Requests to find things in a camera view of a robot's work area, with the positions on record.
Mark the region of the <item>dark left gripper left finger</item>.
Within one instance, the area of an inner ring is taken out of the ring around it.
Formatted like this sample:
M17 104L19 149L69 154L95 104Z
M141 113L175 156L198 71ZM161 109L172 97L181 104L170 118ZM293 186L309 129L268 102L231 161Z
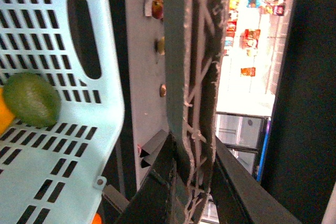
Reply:
M176 178L175 144L169 134L145 181L115 223L170 223Z

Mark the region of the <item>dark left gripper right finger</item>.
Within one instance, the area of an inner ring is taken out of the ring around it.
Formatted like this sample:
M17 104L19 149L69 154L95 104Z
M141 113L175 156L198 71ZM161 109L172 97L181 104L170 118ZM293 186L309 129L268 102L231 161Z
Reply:
M301 223L256 182L218 138L212 199L219 223Z

